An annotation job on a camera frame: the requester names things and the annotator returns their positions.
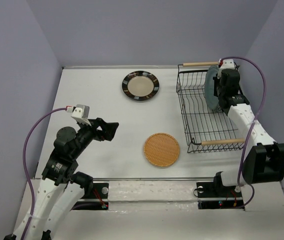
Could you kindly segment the teal ceramic plate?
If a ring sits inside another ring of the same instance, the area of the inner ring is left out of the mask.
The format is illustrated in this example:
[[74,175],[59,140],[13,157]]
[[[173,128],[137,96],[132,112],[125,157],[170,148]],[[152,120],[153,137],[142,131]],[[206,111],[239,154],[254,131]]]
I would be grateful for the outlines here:
[[207,107],[213,112],[219,112],[221,110],[219,105],[219,99],[214,95],[215,81],[214,77],[217,76],[219,68],[217,65],[212,65],[206,72],[204,82],[204,97]]

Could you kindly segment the black wire dish rack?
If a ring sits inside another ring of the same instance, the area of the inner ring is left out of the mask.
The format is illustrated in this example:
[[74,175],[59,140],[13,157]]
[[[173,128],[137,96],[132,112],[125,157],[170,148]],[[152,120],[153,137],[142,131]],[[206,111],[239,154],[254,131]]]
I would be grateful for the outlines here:
[[213,153],[238,151],[242,142],[203,145],[203,142],[238,140],[236,125],[221,110],[211,110],[205,98],[207,69],[177,66],[176,93],[179,99],[187,152]]

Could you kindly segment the dark striped plate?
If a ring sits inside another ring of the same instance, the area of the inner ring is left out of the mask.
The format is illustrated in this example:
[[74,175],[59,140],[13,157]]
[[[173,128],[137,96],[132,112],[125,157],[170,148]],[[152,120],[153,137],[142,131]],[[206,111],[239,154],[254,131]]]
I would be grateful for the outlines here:
[[124,94],[135,101],[147,101],[160,90],[160,82],[152,73],[137,70],[129,73],[121,83]]

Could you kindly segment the woven bamboo plate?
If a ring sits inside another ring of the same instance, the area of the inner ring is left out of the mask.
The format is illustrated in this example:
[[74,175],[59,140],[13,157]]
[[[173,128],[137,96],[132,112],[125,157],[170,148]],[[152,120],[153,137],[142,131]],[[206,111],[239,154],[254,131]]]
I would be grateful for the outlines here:
[[178,160],[180,146],[173,136],[167,133],[155,133],[145,141],[143,153],[153,166],[166,168]]

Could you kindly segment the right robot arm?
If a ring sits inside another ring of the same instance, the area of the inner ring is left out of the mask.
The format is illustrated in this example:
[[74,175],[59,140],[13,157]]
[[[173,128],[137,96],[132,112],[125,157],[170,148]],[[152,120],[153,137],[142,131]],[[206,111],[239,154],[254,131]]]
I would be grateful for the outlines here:
[[217,196],[224,196],[231,186],[280,182],[284,178],[284,143],[276,142],[256,119],[248,99],[240,94],[240,73],[220,70],[214,77],[214,95],[221,110],[238,128],[244,145],[237,169],[223,171],[212,183]]

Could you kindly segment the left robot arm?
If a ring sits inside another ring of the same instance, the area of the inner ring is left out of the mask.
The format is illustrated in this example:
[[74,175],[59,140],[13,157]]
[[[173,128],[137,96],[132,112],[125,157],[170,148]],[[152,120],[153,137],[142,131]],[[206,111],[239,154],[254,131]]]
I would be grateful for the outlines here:
[[6,240],[52,240],[58,226],[79,199],[92,194],[93,178],[77,171],[77,158],[93,141],[112,141],[119,123],[101,118],[79,123],[79,130],[61,128],[42,172],[32,205],[17,229]]

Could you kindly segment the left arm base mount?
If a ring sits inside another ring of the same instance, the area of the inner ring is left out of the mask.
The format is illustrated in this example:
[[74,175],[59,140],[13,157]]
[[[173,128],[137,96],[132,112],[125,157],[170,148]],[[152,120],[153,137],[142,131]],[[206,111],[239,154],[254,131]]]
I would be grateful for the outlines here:
[[94,182],[90,193],[85,193],[72,210],[107,211],[109,209],[109,183]]

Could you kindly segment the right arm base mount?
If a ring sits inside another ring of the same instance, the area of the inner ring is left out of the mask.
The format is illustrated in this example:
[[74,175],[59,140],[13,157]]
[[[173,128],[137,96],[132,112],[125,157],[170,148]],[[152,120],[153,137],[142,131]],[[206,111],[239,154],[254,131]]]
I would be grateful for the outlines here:
[[243,206],[241,189],[235,186],[215,186],[213,182],[197,182],[193,190],[199,210],[232,209]]

